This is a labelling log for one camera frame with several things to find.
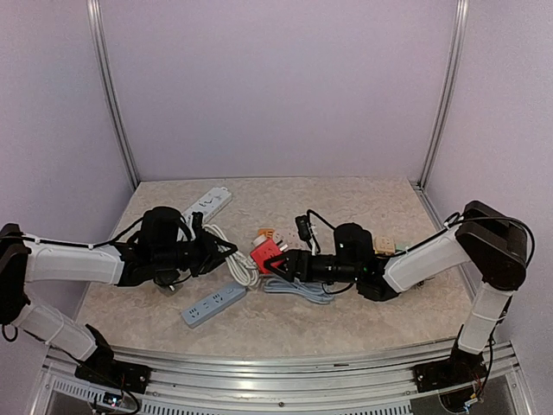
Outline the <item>beige cube socket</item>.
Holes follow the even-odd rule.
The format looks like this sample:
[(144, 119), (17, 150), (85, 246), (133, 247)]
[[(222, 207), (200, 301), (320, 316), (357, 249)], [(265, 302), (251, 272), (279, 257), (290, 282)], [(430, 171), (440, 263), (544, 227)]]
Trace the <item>beige cube socket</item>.
[(376, 254), (391, 256), (396, 252), (396, 244), (392, 237), (377, 235), (373, 239)]

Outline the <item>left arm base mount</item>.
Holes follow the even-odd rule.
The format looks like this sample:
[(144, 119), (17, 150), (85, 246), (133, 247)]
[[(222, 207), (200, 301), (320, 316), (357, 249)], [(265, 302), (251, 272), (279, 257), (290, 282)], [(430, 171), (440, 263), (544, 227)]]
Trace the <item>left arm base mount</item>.
[(145, 365), (108, 359), (80, 363), (74, 375), (93, 384), (142, 394), (149, 384), (151, 372), (152, 369)]

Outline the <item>red cube socket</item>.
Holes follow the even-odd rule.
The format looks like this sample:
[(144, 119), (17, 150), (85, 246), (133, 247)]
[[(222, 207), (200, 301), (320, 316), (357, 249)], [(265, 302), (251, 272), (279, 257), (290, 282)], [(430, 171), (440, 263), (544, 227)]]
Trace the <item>red cube socket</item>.
[(272, 239), (265, 238), (263, 235), (259, 235), (252, 242), (253, 249), (250, 252), (250, 257), (257, 265), (258, 271), (261, 275), (268, 275), (268, 271), (264, 266), (264, 261), (272, 259), (283, 252), (283, 249)]

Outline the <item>dark green cube socket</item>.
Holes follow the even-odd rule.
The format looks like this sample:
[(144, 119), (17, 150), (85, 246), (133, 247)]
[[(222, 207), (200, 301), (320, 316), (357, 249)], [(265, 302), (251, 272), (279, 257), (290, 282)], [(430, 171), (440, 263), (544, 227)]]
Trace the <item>dark green cube socket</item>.
[(164, 290), (174, 291), (175, 282), (178, 280), (180, 273), (178, 271), (160, 271), (158, 272), (153, 282), (157, 287)]

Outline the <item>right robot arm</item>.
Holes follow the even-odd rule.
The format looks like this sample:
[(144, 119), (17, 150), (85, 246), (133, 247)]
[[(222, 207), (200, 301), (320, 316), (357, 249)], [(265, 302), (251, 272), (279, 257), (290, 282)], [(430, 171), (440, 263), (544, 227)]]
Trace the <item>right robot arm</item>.
[(290, 282), (345, 283), (373, 302), (390, 301), (450, 268), (473, 264), (480, 288), (455, 340), (442, 377), (461, 383), (480, 362), (514, 293), (526, 280), (536, 240), (523, 221), (505, 216), (481, 201), (452, 214), (442, 229), (401, 252), (379, 254), (372, 234), (356, 223), (334, 228), (334, 253), (290, 249), (266, 259), (264, 268)]

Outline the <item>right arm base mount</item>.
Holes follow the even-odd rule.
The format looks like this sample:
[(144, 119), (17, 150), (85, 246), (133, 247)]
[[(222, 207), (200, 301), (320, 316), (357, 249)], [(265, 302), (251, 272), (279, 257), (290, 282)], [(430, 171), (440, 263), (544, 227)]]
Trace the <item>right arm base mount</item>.
[(486, 377), (487, 369), (483, 362), (474, 366), (466, 362), (453, 362), (450, 359), (431, 361), (414, 366), (416, 388), (419, 393), (458, 386)]

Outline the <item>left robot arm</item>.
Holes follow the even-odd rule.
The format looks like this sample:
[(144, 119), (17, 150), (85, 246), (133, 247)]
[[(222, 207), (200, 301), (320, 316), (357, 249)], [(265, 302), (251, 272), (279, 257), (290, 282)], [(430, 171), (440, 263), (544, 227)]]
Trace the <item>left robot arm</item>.
[(208, 274), (238, 248), (203, 226), (203, 214), (190, 221), (173, 207), (154, 207), (120, 235), (86, 245), (40, 239), (17, 224), (1, 230), (1, 325), (23, 329), (41, 342), (73, 357), (84, 371), (105, 385), (122, 375), (120, 362), (107, 340), (89, 324), (80, 325), (25, 291), (31, 282), (68, 280), (117, 287), (137, 287), (152, 281), (160, 287)]

